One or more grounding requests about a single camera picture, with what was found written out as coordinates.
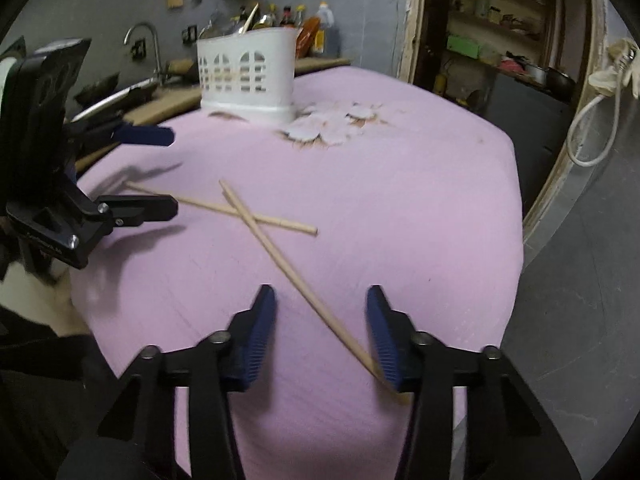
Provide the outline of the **white plastic utensil holder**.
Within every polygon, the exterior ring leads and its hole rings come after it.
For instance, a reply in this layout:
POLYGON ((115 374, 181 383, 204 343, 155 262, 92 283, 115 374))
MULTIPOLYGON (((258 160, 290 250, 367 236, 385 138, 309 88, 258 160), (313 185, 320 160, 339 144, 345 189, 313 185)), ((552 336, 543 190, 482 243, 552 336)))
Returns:
POLYGON ((198 40, 201 108, 272 126, 292 122, 296 37, 295 29, 271 27, 198 40))

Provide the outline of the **wooden chopstick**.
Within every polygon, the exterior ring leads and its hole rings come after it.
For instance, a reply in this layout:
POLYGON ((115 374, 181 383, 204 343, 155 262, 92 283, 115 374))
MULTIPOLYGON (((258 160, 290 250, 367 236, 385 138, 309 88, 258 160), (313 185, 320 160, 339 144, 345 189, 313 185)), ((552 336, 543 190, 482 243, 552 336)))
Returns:
POLYGON ((268 236, 268 234, 259 226, 260 224, 268 224, 268 226, 276 226, 279 229, 289 231, 302 232, 316 236, 318 230, 312 226, 295 222, 280 217, 269 217, 263 214, 255 214, 236 194, 231 185, 220 180, 219 185, 222 194, 228 204, 236 211, 250 232, 254 235, 262 248, 265 249, 273 263, 280 269, 283 275, 288 279, 291 285, 299 292, 309 307, 314 310, 322 323, 332 332, 342 346, 363 366, 363 368, 374 377, 378 383, 393 397, 394 401, 400 405, 408 405, 410 398, 408 394, 396 392, 383 377, 381 367, 374 362, 369 352, 360 344, 358 339, 344 326, 341 320, 334 315, 329 307, 316 295, 312 288, 305 282, 299 274, 296 267, 285 258, 283 252, 280 251, 278 245, 268 236))
MULTIPOLYGON (((126 188, 131 191, 142 192, 149 195, 164 195, 162 191, 155 191, 152 188, 147 188, 146 186, 134 183, 132 181, 126 181, 124 183, 126 188)), ((207 203, 204 200, 196 200, 195 198, 189 198, 186 196, 179 196, 176 194, 172 194, 172 197, 180 204, 185 204, 189 206, 193 206, 196 208, 206 209, 209 211, 216 212, 217 214, 226 214, 227 216, 239 217, 240 213, 234 207, 230 205, 224 204, 216 204, 216 203, 207 203)), ((280 229, 285 229, 294 232, 301 232, 311 236, 317 236, 319 234, 319 229, 315 226, 311 226, 310 224, 305 224, 302 222, 296 222, 293 220, 278 218, 278 217, 270 217, 265 214, 253 214, 253 218, 257 223, 265 224, 266 226, 276 226, 280 229)))

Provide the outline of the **gold brass spoon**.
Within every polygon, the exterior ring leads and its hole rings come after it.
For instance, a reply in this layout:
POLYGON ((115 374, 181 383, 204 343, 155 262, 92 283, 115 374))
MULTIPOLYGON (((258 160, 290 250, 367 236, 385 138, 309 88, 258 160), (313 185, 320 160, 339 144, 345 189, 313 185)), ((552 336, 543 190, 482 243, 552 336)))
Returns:
POLYGON ((240 34, 246 34, 253 26, 254 18, 259 10, 259 3, 256 2, 250 10, 250 13, 247 14, 246 20, 243 22, 242 27, 239 29, 240 34))

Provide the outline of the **wooden kitchen counter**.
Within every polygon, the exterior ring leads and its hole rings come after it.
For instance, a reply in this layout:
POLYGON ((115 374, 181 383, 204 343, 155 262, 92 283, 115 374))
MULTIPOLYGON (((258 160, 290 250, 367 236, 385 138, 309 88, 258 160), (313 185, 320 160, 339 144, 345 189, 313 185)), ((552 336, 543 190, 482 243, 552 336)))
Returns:
MULTIPOLYGON (((352 61, 348 58, 301 58, 295 61, 295 76, 300 77, 350 64, 352 61)), ((153 93, 150 102, 130 110, 124 115, 124 119, 135 125, 157 125, 199 108, 201 95, 201 89, 198 87, 158 89, 153 93)), ((116 144, 112 143, 106 148, 97 148, 90 152, 76 162, 76 172, 81 174, 88 170, 114 148, 116 148, 116 144)))

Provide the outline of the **black wok pan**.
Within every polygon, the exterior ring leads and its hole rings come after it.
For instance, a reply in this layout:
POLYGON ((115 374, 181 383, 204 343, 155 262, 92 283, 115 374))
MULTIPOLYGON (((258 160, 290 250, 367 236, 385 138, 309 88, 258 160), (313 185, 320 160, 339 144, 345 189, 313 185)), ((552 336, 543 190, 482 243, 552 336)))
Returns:
POLYGON ((70 120, 70 122, 79 122, 80 120, 87 119, 96 114, 99 114, 110 106, 122 102, 122 100, 128 98, 128 96, 136 96, 140 92, 148 89, 155 91, 159 85, 160 80, 157 77, 151 77, 139 81, 136 84, 130 84, 129 87, 123 88, 122 90, 113 93, 111 96, 108 96, 107 98, 97 102, 96 104, 89 106, 86 110, 83 110, 82 112, 74 116, 70 120))

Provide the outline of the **steel sink faucet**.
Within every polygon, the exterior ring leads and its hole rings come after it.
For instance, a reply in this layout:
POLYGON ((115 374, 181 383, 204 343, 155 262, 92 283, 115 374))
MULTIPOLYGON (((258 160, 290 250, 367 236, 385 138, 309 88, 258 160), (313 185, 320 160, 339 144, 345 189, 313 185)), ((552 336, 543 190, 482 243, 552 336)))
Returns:
POLYGON ((144 61, 148 57, 149 52, 152 52, 154 62, 153 75, 161 84, 165 82, 166 75, 163 68, 162 54, 160 53, 160 40, 158 39, 157 29, 152 23, 139 22, 129 27, 122 40, 122 44, 125 47, 130 47, 130 56, 134 62, 144 61), (134 33, 142 29, 150 36, 150 48, 148 48, 145 38, 140 37, 134 39, 134 33))

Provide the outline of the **orange snack bag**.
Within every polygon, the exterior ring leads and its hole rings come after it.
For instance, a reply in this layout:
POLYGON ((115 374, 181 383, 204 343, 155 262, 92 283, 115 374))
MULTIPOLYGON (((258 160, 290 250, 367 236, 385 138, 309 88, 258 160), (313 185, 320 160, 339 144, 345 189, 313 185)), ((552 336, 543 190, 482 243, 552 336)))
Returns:
POLYGON ((304 21, 296 38, 295 57, 304 58, 314 44, 314 38, 320 30, 321 20, 318 16, 312 16, 304 21))

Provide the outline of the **large vinegar jug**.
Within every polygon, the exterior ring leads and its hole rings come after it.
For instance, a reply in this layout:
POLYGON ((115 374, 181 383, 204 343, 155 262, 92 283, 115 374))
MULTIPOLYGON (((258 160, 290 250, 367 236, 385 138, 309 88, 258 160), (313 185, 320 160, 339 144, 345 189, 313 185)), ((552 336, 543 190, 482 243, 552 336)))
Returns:
POLYGON ((338 58, 340 56, 340 32, 330 6, 322 1, 316 13, 320 28, 314 37, 314 55, 320 58, 338 58))

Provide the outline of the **pink floral table mat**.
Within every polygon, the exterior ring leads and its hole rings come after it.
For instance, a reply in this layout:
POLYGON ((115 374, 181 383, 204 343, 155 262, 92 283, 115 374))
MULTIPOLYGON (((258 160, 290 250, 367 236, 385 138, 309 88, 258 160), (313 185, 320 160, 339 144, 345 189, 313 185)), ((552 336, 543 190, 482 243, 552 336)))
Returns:
MULTIPOLYGON (((299 106, 361 104, 376 119, 340 145, 199 110, 168 148, 126 145, 90 169, 92 197, 136 181, 318 229, 268 228, 294 270, 360 344, 369 287, 420 330, 472 351, 498 344, 523 265, 510 138, 430 92, 358 68, 299 77, 299 106)), ((259 376, 230 403, 251 479, 390 479, 410 410, 311 309, 239 218, 181 206, 169 222, 117 229, 72 275, 72 301, 115 373, 141 348, 188 348, 274 288, 277 322, 259 376)))

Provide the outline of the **dark grey cabinet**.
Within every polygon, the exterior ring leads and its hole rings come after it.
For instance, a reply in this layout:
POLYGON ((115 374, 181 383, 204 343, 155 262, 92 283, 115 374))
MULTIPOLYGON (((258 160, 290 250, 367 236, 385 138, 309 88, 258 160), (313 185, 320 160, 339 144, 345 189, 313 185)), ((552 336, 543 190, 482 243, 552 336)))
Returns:
POLYGON ((560 154, 572 108, 530 84, 498 73, 480 116, 513 143, 523 214, 527 214, 560 154))

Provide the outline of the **metal pot on cabinet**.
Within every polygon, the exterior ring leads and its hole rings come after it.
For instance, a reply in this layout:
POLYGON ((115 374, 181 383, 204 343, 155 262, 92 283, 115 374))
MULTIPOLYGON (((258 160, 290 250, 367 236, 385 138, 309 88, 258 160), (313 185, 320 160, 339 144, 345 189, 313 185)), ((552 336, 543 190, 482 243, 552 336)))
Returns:
POLYGON ((535 81, 536 84, 544 86, 547 80, 547 71, 536 64, 526 65, 526 74, 531 81, 535 81))

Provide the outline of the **green box on shelf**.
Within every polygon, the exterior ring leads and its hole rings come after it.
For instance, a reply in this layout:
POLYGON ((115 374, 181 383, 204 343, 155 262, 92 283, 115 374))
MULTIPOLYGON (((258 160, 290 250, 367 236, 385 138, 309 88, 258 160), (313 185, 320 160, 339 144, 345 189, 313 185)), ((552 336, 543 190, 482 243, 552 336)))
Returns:
POLYGON ((473 60, 477 60, 480 57, 480 45, 473 39, 458 35, 449 35, 447 37, 447 50, 473 60))

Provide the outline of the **white cloth glove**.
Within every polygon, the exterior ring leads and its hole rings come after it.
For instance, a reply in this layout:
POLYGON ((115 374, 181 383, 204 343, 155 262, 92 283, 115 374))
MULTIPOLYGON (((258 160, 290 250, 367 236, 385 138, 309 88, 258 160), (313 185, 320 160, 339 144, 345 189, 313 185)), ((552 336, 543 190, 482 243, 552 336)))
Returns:
POLYGON ((632 96, 638 100, 640 94, 639 46, 623 38, 608 46, 611 63, 588 78, 590 86, 602 96, 614 96, 617 88, 631 88, 632 96))

